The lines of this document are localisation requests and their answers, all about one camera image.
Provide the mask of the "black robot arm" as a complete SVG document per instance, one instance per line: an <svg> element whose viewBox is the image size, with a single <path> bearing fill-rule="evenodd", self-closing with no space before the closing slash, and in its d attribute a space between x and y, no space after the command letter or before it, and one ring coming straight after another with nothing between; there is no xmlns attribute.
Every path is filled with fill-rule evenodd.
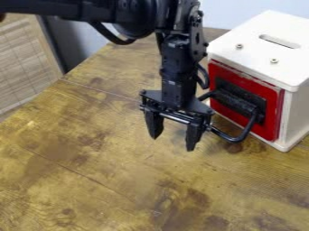
<svg viewBox="0 0 309 231"><path fill-rule="evenodd" d="M170 119L188 126L193 151L211 125L211 109L197 98L211 85L201 60L208 56L200 0L0 0L0 14L58 16L86 22L114 44L130 45L156 35L162 87L141 92L149 134L157 138Z"/></svg>

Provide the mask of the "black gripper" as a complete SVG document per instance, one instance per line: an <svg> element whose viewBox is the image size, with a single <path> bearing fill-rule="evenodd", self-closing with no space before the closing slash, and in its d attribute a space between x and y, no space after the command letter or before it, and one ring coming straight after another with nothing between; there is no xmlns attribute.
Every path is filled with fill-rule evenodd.
<svg viewBox="0 0 309 231"><path fill-rule="evenodd" d="M187 149L192 152L204 134L204 124L212 120L215 110L197 97L197 87L209 89L207 69L200 63L164 60L160 70L162 87L141 93L149 135L157 139L165 129L165 119L191 123L187 131Z"/></svg>

